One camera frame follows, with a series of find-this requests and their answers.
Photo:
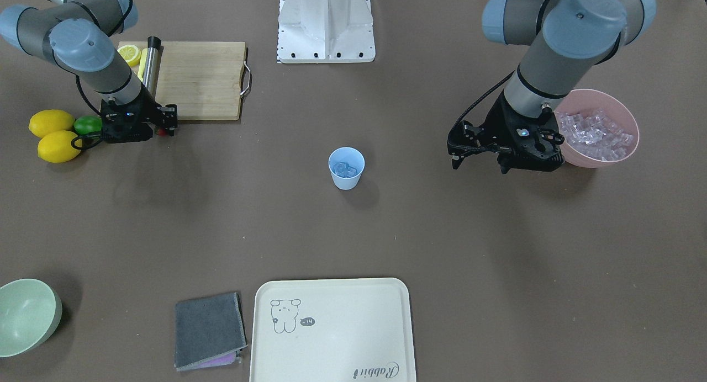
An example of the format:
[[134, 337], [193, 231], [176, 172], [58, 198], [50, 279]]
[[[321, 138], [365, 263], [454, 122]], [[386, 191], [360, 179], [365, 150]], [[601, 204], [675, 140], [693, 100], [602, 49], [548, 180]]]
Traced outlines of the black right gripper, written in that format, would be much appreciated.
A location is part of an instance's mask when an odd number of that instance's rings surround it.
[[147, 89], [127, 104], [102, 100], [99, 115], [103, 120], [99, 138], [111, 144], [149, 140], [155, 128], [164, 128], [169, 136], [174, 136], [178, 127], [177, 105], [161, 107]]

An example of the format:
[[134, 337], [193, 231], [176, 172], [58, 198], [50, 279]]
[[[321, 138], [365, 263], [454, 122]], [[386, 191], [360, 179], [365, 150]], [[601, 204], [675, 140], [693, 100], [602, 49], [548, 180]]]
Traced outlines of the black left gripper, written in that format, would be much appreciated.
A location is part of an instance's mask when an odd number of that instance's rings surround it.
[[555, 110], [541, 108], [538, 118], [528, 118], [511, 108], [505, 94], [498, 96], [481, 125], [481, 145], [498, 154], [502, 173], [510, 169], [552, 172], [564, 164]]

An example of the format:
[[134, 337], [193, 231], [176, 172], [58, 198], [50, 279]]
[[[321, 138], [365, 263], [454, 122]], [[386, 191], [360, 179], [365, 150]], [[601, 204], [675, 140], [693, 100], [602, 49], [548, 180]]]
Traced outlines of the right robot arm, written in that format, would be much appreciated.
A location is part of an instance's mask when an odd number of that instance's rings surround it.
[[79, 140], [118, 144], [146, 141], [155, 133], [173, 136], [177, 106], [161, 105], [156, 86], [137, 74], [111, 37], [136, 25], [134, 0], [48, 0], [50, 9], [15, 4], [2, 10], [2, 38], [25, 54], [72, 73], [101, 97], [101, 128]]

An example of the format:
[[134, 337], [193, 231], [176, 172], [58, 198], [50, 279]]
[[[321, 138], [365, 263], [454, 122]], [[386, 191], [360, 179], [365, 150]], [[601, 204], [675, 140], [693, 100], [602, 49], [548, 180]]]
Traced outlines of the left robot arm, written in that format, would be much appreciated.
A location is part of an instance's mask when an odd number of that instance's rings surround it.
[[555, 110], [594, 66], [650, 27], [656, 0], [489, 0], [488, 40], [526, 45], [481, 125], [477, 142], [502, 173], [551, 172], [564, 161]]

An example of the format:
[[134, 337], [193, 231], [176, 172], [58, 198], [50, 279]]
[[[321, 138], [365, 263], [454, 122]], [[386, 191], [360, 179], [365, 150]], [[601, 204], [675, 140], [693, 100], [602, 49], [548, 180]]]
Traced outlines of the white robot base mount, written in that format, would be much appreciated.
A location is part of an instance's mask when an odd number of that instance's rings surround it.
[[278, 63], [367, 63], [374, 58], [371, 0], [279, 0]]

